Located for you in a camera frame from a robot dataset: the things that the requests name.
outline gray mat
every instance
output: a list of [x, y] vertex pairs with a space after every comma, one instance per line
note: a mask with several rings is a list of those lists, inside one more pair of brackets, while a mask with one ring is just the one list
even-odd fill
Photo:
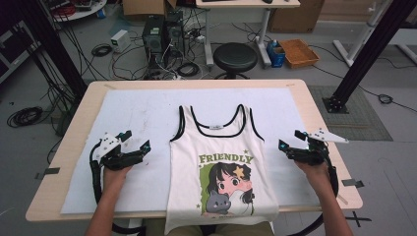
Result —
[[331, 97], [336, 89], [337, 87], [309, 87], [330, 132], [352, 141], [392, 141], [389, 132], [359, 88], [346, 103], [348, 114], [328, 113], [322, 98]]

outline black round stool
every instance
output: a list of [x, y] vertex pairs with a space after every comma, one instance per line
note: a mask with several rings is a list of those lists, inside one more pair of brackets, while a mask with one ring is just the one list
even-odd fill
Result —
[[228, 42], [217, 47], [212, 55], [214, 63], [225, 71], [214, 79], [236, 79], [236, 76], [249, 79], [240, 74], [254, 68], [258, 63], [258, 55], [252, 47], [237, 42]]

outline orange basket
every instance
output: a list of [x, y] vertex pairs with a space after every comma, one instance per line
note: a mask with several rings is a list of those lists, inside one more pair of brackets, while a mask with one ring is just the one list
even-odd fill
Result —
[[285, 51], [286, 62], [292, 69], [311, 66], [320, 57], [301, 39], [290, 39], [278, 42]]

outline cartoon cat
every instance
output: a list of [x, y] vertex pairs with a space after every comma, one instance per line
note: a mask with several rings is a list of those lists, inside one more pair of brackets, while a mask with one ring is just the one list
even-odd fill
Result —
[[231, 202], [227, 194], [219, 194], [215, 190], [209, 193], [206, 203], [206, 211], [210, 213], [227, 214], [230, 209]]

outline paper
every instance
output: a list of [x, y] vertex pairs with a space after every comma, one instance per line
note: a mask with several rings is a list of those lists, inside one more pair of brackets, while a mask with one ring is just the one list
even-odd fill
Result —
[[106, 132], [116, 136], [128, 130], [132, 137], [126, 147], [122, 146], [123, 152], [136, 150], [147, 140], [151, 151], [128, 173], [116, 211], [166, 210], [169, 140], [178, 129], [178, 107], [192, 105], [200, 122], [215, 126], [228, 122], [241, 103], [253, 109], [257, 130], [266, 141], [266, 169], [280, 205], [317, 206], [317, 197], [304, 174], [278, 149], [280, 139], [295, 148], [307, 145], [294, 137], [295, 130], [305, 129], [288, 88], [116, 89], [103, 100], [61, 213], [95, 211], [89, 152]]

